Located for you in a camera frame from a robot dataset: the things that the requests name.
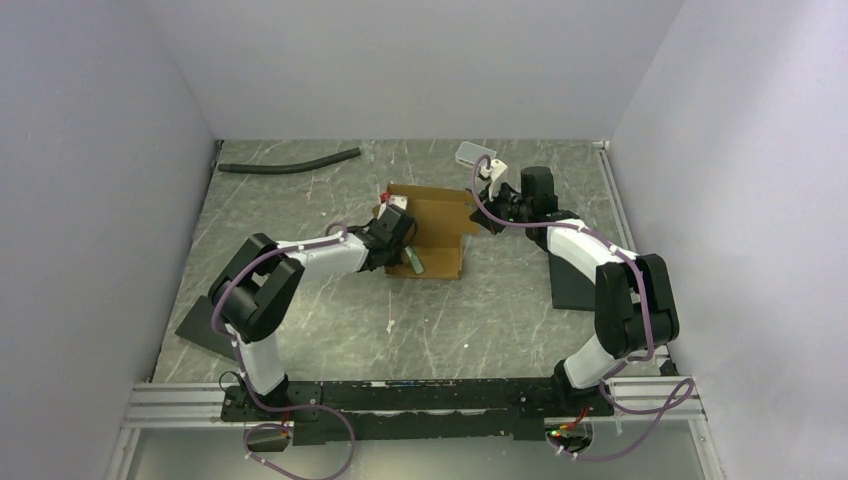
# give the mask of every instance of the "cardboard box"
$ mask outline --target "cardboard box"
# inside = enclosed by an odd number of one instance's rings
[[[390,195],[409,199],[407,213],[418,222],[418,234],[412,248],[424,265],[424,273],[416,274],[406,254],[404,264],[386,267],[386,274],[403,278],[439,278],[459,280],[462,273],[462,236],[476,235],[478,225],[468,217],[473,211],[474,197],[464,190],[389,184]],[[379,205],[374,207],[376,216]],[[415,227],[407,234],[407,241]]]

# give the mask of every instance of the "tabletop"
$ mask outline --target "tabletop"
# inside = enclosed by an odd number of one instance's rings
[[[612,241],[622,238],[591,142],[469,140],[498,152],[519,186],[521,168],[551,168],[560,208]],[[209,382],[235,363],[176,336],[198,296],[251,234],[322,235],[332,221],[363,225],[389,183],[464,189],[462,140],[225,141],[224,163],[290,164],[353,147],[362,156],[294,175],[215,172],[154,373],[155,382]],[[593,314],[551,307],[546,254],[521,230],[465,238],[460,280],[389,278],[382,270],[299,286],[277,330],[294,380],[549,376],[593,334]],[[658,375],[653,364],[632,375]]]

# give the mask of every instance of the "marble table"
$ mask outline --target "marble table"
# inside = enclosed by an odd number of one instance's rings
[[[496,150],[518,186],[521,168],[549,166],[560,208],[622,241],[590,142],[470,140]],[[364,224],[388,183],[469,187],[454,162],[461,140],[226,141],[221,162],[299,163],[359,146],[362,156],[285,176],[215,172],[153,381],[211,382],[234,362],[174,330],[244,242],[319,236],[331,221]],[[592,313],[551,307],[547,258],[520,230],[465,240],[459,281],[388,278],[381,270],[302,284],[277,331],[292,379],[369,380],[548,376],[593,331]],[[652,365],[631,375],[658,375]]]

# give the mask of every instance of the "black foam tube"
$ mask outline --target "black foam tube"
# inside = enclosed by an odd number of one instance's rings
[[[334,153],[326,157],[293,165],[243,165],[238,163],[221,163],[218,164],[218,171],[226,173],[249,173],[253,175],[288,175],[291,173],[303,173],[328,167],[345,160],[350,160],[351,158],[356,158],[360,155],[362,155],[362,152],[359,150],[359,147],[356,147],[343,152]]]

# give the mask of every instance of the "white wall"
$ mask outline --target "white wall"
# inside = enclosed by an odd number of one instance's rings
[[[145,0],[218,138],[609,138],[682,0]]]
[[[0,477],[102,478],[213,140],[134,0],[0,14]]]
[[[844,2],[686,2],[612,140],[730,478],[848,478],[846,78]]]

